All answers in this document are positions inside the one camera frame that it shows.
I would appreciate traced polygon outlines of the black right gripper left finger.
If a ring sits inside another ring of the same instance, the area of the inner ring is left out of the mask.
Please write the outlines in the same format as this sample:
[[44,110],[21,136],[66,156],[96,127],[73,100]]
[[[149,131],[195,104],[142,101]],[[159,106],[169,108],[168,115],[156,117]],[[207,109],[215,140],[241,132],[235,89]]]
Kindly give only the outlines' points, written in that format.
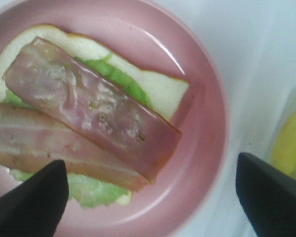
[[52,237],[69,197],[65,163],[54,160],[0,197],[0,237]]

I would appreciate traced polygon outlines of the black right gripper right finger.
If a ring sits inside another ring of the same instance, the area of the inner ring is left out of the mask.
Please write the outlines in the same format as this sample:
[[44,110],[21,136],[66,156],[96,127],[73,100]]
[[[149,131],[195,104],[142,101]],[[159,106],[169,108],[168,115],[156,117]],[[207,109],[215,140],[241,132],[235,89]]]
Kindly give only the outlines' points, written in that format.
[[296,180],[251,153],[240,153],[235,189],[259,237],[296,237]]

